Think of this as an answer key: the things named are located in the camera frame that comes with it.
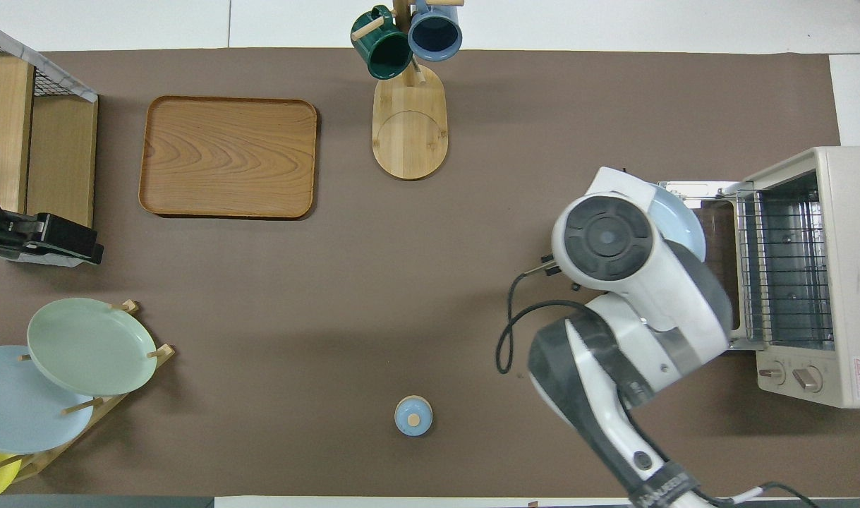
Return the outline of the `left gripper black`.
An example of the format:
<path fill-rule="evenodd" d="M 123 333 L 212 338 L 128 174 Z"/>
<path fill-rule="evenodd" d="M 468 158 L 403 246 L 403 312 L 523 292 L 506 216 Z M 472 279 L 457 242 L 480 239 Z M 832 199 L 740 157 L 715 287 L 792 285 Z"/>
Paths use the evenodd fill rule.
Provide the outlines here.
<path fill-rule="evenodd" d="M 30 235 L 43 232 L 43 247 L 30 244 Z M 0 252 L 13 253 L 14 262 L 77 267 L 78 259 L 100 265 L 104 247 L 95 229 L 50 213 L 25 215 L 0 206 Z"/>

